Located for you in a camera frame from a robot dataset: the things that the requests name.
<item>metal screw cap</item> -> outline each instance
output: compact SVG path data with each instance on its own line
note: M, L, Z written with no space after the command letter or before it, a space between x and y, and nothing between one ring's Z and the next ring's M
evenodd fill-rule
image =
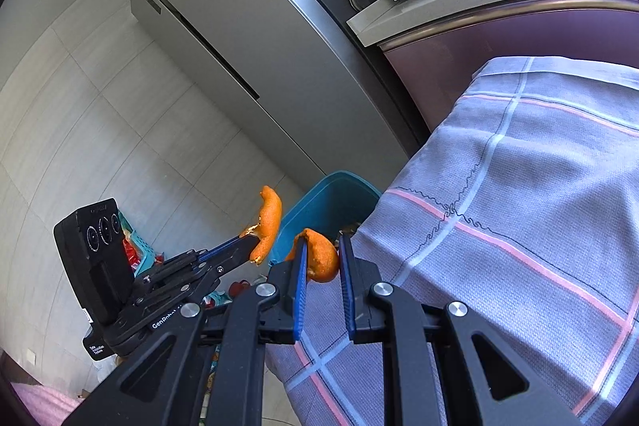
M260 296L273 296L276 293L276 286L272 283L260 283L255 288L255 292Z
M379 281L375 285L373 285L373 291L375 291L380 296L388 296L393 292L393 286L385 281Z
M466 304L461 301L454 301L448 304L448 312L453 316L462 317L468 313L468 307L466 307Z
M193 318L199 314L199 305L191 302L185 303L180 307L180 314L182 314L184 318Z

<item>red object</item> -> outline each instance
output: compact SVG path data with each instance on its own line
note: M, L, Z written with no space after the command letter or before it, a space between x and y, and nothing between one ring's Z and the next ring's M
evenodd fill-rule
M246 291L248 288L250 288L250 283L248 283L248 281L234 281L231 284L231 287L229 287L228 293L231 298L235 299L237 295L239 295L242 291Z
M127 254L129 266L131 266L132 271L135 271L140 265L140 259L137 257L137 251L126 239L122 239L122 244L124 245L124 252Z

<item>purple cabinet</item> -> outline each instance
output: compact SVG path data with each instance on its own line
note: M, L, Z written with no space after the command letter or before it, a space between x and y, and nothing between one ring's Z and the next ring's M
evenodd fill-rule
M635 1L622 0L632 6ZM385 52L421 111L437 127L494 57L558 55L639 68L639 12L565 9L533 12L446 31Z

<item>plaid cloth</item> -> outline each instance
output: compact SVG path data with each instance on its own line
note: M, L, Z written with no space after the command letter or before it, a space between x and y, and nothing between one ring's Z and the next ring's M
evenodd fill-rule
M353 238L419 301L480 312L589 426L639 371L638 91L621 65L490 60ZM302 424L382 425L381 347L348 341L339 277L304 326L268 348Z

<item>electrical outlet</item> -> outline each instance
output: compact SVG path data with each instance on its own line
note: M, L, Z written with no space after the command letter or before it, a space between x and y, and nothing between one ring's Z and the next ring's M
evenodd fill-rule
M36 366L36 353L33 352L31 349L27 349L27 353L26 353L26 359L27 359L27 363L29 363L30 365L33 365L34 367Z

